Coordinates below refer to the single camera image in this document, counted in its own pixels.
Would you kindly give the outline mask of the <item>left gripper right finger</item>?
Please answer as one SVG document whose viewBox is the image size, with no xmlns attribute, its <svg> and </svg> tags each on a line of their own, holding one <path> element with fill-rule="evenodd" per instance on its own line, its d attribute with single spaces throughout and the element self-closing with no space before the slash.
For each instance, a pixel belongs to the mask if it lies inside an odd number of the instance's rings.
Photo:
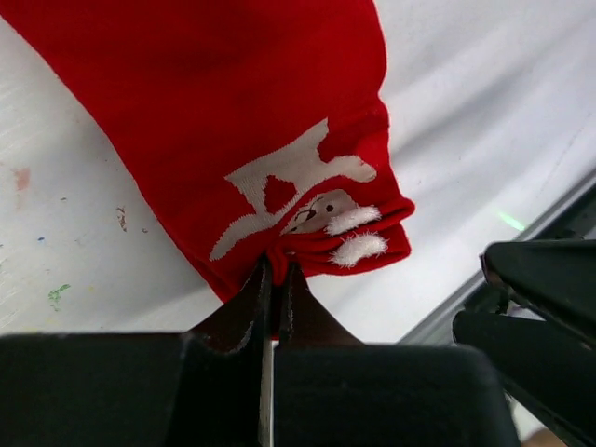
<svg viewBox="0 0 596 447">
<path fill-rule="evenodd" d="M 274 350 L 274 444 L 339 446 L 358 408 L 350 387 L 365 344 L 319 302 L 293 265 L 278 294 Z"/>
</svg>

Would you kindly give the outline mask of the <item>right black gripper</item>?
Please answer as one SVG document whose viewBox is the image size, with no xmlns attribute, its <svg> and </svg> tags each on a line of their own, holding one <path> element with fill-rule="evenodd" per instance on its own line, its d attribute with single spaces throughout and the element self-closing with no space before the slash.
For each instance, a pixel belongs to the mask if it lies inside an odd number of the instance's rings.
<svg viewBox="0 0 596 447">
<path fill-rule="evenodd" d="M 497 242 L 487 282 L 534 318 L 464 310 L 457 343 L 488 356 L 506 391 L 569 446 L 595 443 L 595 243 Z"/>
</svg>

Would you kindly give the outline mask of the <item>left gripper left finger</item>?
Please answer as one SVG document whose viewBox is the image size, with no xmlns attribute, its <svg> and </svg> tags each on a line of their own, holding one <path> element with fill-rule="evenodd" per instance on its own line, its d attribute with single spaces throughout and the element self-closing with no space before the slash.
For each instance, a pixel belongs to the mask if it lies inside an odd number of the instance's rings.
<svg viewBox="0 0 596 447">
<path fill-rule="evenodd" d="M 269 446 L 272 272 L 262 259 L 240 292 L 189 333 L 189 446 Z"/>
</svg>

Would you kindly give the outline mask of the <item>red sock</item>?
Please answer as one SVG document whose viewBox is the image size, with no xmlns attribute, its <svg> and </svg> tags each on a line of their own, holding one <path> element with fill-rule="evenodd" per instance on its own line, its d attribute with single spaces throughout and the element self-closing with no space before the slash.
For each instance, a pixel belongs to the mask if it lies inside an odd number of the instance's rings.
<svg viewBox="0 0 596 447">
<path fill-rule="evenodd" d="M 371 1 L 5 1 L 223 300 L 262 256 L 282 283 L 411 252 Z"/>
</svg>

